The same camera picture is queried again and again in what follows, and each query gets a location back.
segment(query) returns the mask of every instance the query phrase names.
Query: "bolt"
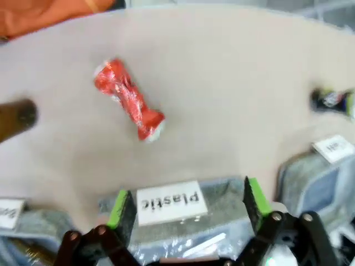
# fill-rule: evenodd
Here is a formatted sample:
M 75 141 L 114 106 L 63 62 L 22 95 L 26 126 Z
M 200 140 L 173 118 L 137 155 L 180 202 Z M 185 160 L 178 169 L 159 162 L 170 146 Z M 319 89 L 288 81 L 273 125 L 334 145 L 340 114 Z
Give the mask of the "bolt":
M 78 233 L 73 232 L 73 233 L 70 234 L 70 240 L 71 241 L 76 240 L 77 237 L 78 237 Z
M 100 228 L 99 228 L 99 235 L 103 235 L 104 233 L 106 233 L 106 228 L 105 227 L 103 227 L 103 226 L 101 226 Z
M 308 214 L 308 213 L 305 213 L 303 215 L 303 219 L 305 219 L 307 222 L 312 222 L 313 221 L 313 217 L 310 214 Z
M 281 221 L 282 217 L 277 212 L 272 214 L 272 219 L 276 221 Z

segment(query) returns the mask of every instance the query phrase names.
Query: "white tabletop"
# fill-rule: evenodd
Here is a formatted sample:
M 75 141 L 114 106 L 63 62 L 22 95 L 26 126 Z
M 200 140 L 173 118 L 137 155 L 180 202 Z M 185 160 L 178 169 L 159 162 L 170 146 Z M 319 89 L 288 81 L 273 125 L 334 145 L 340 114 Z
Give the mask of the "white tabletop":
M 83 230 L 121 186 L 249 175 L 271 199 L 290 156 L 334 133 L 355 141 L 349 120 L 308 105 L 315 83 L 355 85 L 354 47 L 317 22 L 218 5 L 116 11 L 19 38 L 0 49 L 0 100 L 28 96 L 40 116 L 0 145 L 0 195 L 64 209 Z M 116 55 L 166 115 L 152 144 L 93 85 Z

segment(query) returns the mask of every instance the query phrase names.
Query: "floor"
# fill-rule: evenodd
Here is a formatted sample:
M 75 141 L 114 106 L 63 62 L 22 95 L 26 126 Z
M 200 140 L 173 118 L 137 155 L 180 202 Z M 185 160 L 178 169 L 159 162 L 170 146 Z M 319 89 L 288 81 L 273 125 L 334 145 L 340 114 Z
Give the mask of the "floor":
M 127 8 L 180 3 L 229 3 L 298 13 L 355 30 L 355 0 L 126 0 Z

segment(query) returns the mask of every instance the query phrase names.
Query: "white label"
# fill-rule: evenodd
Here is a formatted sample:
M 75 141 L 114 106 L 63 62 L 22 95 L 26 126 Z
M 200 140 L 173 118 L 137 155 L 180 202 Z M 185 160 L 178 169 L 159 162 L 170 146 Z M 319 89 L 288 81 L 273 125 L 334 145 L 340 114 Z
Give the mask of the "white label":
M 0 198 L 0 227 L 14 229 L 22 209 L 24 199 Z
M 137 191 L 138 224 L 178 221 L 207 213 L 197 181 L 145 188 Z
M 339 135 L 316 142 L 313 147 L 330 163 L 355 153 L 354 145 Z

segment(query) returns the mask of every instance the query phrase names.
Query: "crushed red can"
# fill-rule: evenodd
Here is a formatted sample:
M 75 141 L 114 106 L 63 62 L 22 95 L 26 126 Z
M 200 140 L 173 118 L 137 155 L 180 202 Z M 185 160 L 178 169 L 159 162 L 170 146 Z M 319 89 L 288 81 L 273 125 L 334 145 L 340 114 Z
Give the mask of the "crushed red can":
M 147 106 L 122 61 L 114 58 L 99 66 L 95 71 L 94 84 L 103 94 L 119 100 L 137 125 L 139 140 L 152 142 L 159 138 L 165 116 Z

